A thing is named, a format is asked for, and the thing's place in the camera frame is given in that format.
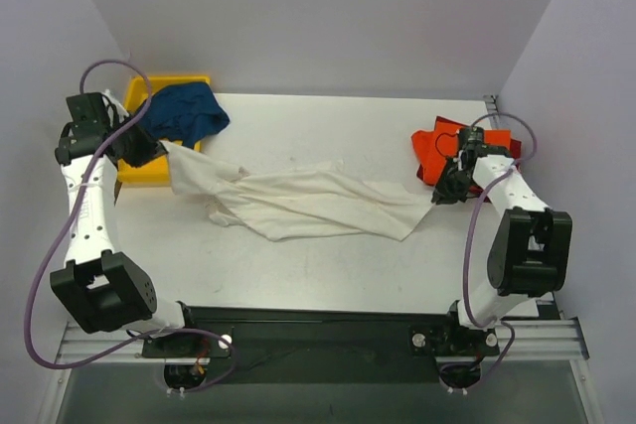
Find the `white towel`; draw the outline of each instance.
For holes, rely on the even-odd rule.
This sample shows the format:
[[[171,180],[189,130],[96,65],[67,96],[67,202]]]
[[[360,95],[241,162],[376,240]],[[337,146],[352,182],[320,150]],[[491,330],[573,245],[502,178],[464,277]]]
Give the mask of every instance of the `white towel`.
[[[269,240],[372,233],[404,240],[431,209],[431,193],[358,181],[342,162],[250,175],[240,166],[164,141],[175,194],[204,194],[221,225],[244,225]]]

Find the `black mounting plate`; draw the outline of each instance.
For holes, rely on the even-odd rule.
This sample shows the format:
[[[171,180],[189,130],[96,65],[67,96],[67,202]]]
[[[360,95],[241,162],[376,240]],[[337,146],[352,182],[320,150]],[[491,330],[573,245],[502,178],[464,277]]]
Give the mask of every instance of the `black mounting plate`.
[[[457,335],[456,316],[285,311],[191,307],[195,327],[230,335],[237,356],[211,344],[208,375],[221,374],[228,359],[238,368],[227,383],[413,383],[436,382],[431,355],[497,355],[486,332]],[[424,347],[413,335],[426,337]],[[201,338],[183,335],[146,342],[144,357],[194,357]]]

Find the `white wall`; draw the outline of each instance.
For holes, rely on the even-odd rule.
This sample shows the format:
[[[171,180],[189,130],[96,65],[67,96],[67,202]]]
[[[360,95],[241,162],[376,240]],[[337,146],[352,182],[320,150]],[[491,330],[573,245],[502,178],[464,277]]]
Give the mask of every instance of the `white wall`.
[[[53,154],[69,118],[65,97],[92,61],[120,53],[90,0],[0,0],[0,12],[0,422],[21,423],[35,420],[50,376],[26,355],[22,317],[36,267],[67,215]],[[105,69],[92,78],[91,86],[121,88],[124,76]],[[35,320],[44,356],[55,357],[65,322],[47,275]]]
[[[153,71],[226,92],[481,98],[499,92],[550,0],[94,0]]]
[[[636,0],[553,0],[503,109],[537,129],[533,187],[574,220],[558,302],[579,316],[608,422],[634,422]]]

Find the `yellow tray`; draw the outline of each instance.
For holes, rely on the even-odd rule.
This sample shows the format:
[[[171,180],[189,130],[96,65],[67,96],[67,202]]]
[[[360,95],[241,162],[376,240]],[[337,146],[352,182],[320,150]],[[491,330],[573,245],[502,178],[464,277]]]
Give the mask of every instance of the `yellow tray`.
[[[156,93],[161,88],[170,84],[190,83],[192,81],[204,81],[210,84],[210,77],[205,74],[184,74],[172,76],[149,76],[152,86],[152,93]],[[135,76],[128,85],[126,99],[123,106],[127,111],[134,112],[141,102],[148,97],[147,88],[141,76]],[[195,144],[195,151],[201,151],[201,141]],[[117,179],[122,183],[134,184],[168,184],[170,173],[168,172],[168,160],[165,156],[142,166],[133,168],[123,161],[119,161],[119,172]]]

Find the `white table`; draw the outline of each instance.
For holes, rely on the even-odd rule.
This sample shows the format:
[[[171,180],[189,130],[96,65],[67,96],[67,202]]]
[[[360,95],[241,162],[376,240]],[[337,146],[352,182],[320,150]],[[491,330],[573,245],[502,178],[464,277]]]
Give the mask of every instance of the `white table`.
[[[410,135],[443,115],[468,123],[482,101],[219,94],[231,125],[204,146],[253,173],[343,159],[361,179],[426,186]],[[124,252],[166,299],[193,306],[443,314],[461,295],[472,204],[435,207],[404,242],[369,235],[272,243],[242,227],[222,228],[197,198],[169,188],[123,187],[117,224]],[[499,220],[484,207],[471,283],[486,275]],[[513,315],[537,316],[535,302]]]

